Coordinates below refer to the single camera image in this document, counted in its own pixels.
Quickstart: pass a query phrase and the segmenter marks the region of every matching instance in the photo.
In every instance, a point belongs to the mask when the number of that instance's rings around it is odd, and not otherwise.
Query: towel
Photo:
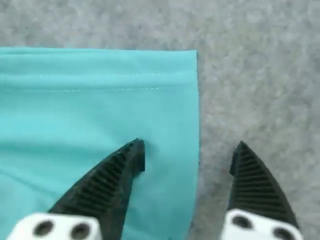
[[[136,138],[145,172],[122,239],[185,239],[199,160],[196,51],[0,48],[0,239]]]

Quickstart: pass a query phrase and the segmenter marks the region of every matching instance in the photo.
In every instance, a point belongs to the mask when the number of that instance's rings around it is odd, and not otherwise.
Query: bolt hole
[[[244,216],[235,216],[232,219],[232,223],[242,229],[252,229],[253,228],[251,221]]]
[[[48,235],[53,228],[54,224],[52,223],[52,221],[43,221],[34,228],[33,234],[38,237],[43,237],[45,235]]]
[[[89,236],[90,227],[86,223],[80,223],[72,228],[71,237],[74,240],[84,240]]]
[[[291,232],[289,232],[288,230],[284,229],[284,228],[276,228],[273,231],[273,235],[281,240],[295,240],[294,236],[291,234]]]

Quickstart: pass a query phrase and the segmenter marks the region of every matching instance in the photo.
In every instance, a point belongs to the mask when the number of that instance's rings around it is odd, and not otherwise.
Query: folded fabric
[[[196,51],[0,48],[0,239],[140,138],[123,240],[182,240],[199,159]]]

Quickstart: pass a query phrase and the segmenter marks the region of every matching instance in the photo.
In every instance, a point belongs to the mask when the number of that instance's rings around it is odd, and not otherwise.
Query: stitching
[[[137,74],[0,74],[0,77],[10,77],[10,78],[24,78],[24,77],[37,77],[37,78],[58,78],[58,77],[139,77],[139,76],[170,76],[170,75],[180,75],[187,73],[196,73],[196,71],[177,71],[170,73],[137,73]]]
[[[0,92],[24,92],[24,93],[78,93],[78,92],[119,92],[119,91],[138,91],[138,90],[166,90],[166,89],[178,89],[185,88],[188,85],[182,86],[165,86],[165,87],[136,87],[136,88],[100,88],[100,89],[56,89],[56,90],[44,90],[44,89],[0,89]]]

